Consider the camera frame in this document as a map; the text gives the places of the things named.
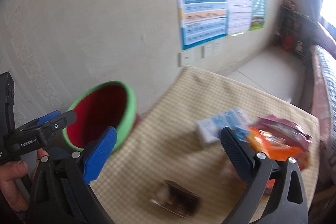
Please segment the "person's left hand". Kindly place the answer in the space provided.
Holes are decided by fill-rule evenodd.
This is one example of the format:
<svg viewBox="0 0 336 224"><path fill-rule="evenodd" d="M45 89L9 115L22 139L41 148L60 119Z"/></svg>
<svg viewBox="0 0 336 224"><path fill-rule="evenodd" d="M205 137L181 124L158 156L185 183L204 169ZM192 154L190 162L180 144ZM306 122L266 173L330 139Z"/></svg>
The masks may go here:
<svg viewBox="0 0 336 224"><path fill-rule="evenodd" d="M1 192L10 207L16 211L26 211L29 203L24 199L15 180L28 174L29 168L25 161L9 161L1 165L0 181Z"/></svg>

